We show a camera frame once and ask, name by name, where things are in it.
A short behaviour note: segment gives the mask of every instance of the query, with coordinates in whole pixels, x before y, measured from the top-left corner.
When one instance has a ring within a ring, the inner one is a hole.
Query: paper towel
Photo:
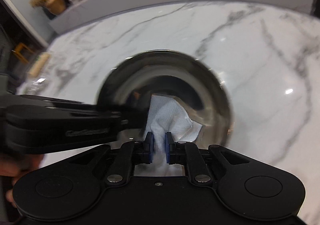
[[[148,113],[146,131],[154,135],[154,154],[151,164],[136,165],[136,176],[180,176],[184,175],[181,165],[169,165],[166,163],[164,135],[171,132],[175,142],[193,142],[202,125],[192,121],[185,109],[173,98],[152,95]]]

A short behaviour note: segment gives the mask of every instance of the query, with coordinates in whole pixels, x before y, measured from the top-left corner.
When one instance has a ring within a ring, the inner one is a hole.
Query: wooden chair
[[[34,52],[28,46],[21,42],[15,47],[14,50],[12,50],[12,52],[22,63],[27,64],[29,61],[26,60],[26,58],[21,54],[23,49],[27,49],[31,54],[34,54]]]

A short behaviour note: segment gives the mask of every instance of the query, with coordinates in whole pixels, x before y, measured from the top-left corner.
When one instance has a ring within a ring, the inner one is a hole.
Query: stainless steel bowl
[[[147,110],[152,94],[174,97],[192,120],[203,125],[195,140],[199,148],[226,144],[232,118],[222,85],[202,63],[179,52],[153,50],[125,60],[107,77],[97,105]]]

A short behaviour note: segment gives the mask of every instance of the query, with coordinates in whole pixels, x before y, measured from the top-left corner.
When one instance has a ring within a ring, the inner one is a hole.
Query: white marble surface
[[[316,225],[319,33],[317,19],[256,4],[180,3],[127,12],[58,37],[44,71],[51,81],[40,95],[94,103],[103,80],[126,57],[171,49],[199,58],[231,98],[235,128],[228,147],[298,176],[306,188],[299,216]]]

